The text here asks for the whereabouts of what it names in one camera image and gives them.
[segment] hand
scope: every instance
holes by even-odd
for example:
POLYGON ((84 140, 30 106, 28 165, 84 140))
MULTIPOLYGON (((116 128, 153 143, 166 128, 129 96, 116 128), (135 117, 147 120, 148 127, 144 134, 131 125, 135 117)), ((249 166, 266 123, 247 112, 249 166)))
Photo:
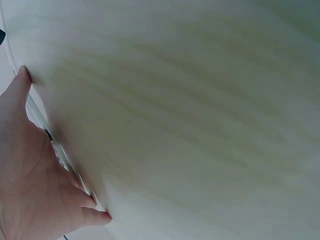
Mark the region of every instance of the hand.
POLYGON ((58 162, 49 136, 29 121, 31 78, 19 69, 0 96, 0 227, 6 240, 56 240, 89 225, 111 221, 93 209, 58 162))

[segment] white surface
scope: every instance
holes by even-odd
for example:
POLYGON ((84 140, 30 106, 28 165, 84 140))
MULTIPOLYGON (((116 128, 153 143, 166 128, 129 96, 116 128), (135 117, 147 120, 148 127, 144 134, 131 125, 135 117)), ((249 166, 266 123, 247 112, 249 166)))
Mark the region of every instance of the white surface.
POLYGON ((319 1, 3 2, 117 240, 320 238, 319 1))
POLYGON ((2 94, 9 86, 14 76, 3 45, 0 45, 0 73, 0 94, 2 94))

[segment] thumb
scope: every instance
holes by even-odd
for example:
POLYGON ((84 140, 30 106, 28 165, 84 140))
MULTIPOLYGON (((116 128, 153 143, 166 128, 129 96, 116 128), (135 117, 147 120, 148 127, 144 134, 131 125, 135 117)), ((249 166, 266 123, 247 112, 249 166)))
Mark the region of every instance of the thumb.
POLYGON ((21 66, 17 75, 4 92, 8 100, 17 107, 26 107, 27 97, 31 87, 31 77, 25 66, 21 66))

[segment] finger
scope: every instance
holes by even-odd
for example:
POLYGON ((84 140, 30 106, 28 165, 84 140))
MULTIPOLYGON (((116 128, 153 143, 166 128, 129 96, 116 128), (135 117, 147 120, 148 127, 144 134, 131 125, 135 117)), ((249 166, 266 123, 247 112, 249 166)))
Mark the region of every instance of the finger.
POLYGON ((111 222, 111 217, 105 211, 98 211, 93 208, 82 208, 83 227, 103 226, 111 222))
POLYGON ((8 98, 12 98, 11 102, 16 102, 19 106, 25 108, 31 83, 31 77, 27 68, 25 66, 21 66, 17 75, 5 91, 5 94, 8 98))
POLYGON ((97 203, 92 198, 92 196, 89 196, 80 188, 77 188, 77 187, 73 187, 73 188, 74 188, 75 197, 77 198, 77 201, 79 202, 81 207, 94 209, 97 206, 97 203))
POLYGON ((96 201, 81 189, 69 185, 61 185, 60 189, 65 196, 65 203, 73 207, 85 207, 95 208, 97 206, 96 201))
POLYGON ((84 190, 79 180, 74 176, 71 172, 69 172, 67 169, 65 169, 62 165, 61 168, 59 168, 61 173, 66 176, 66 178, 71 182, 73 186, 75 186, 78 189, 84 190))

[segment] dark object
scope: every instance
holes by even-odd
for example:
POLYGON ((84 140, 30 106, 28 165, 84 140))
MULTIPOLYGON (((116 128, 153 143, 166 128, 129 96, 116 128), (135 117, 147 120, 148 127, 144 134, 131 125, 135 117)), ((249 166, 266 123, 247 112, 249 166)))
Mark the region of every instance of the dark object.
POLYGON ((49 138, 50 138, 50 142, 52 142, 52 136, 50 135, 50 133, 48 132, 47 129, 45 129, 46 134, 48 134, 49 138))
POLYGON ((0 29, 0 45, 5 40, 5 37, 6 37, 6 33, 0 29))

